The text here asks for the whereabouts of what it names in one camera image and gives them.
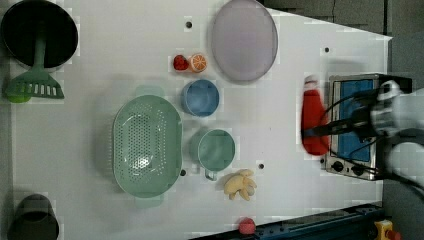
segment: black bowl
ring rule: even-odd
[[[1,34],[6,47],[20,62],[34,64],[37,26],[46,26],[44,67],[53,68],[68,61],[78,45],[78,31],[71,16],[56,4],[44,0],[25,0],[4,15]]]

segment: blue bowl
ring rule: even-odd
[[[181,105],[187,113],[197,117],[212,115],[218,108],[219,92],[208,80],[197,80],[184,87]]]

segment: dark gray cup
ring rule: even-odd
[[[9,240],[55,240],[58,235],[59,224],[52,205],[49,199],[40,194],[22,200],[7,233]]]

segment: green strainer ladle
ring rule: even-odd
[[[63,99],[62,88],[48,72],[44,70],[44,55],[46,51],[45,27],[40,24],[35,40],[34,65],[32,68],[14,78],[6,89],[11,99],[14,97],[41,97]]]
[[[155,87],[118,112],[113,126],[113,169],[121,188],[141,208],[161,204],[181,172],[182,122],[175,107]]]

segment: green ladle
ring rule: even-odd
[[[46,33],[42,26],[38,28],[35,40],[34,65],[14,78],[6,89],[9,100],[28,97],[64,99],[60,84],[44,70],[46,52]]]

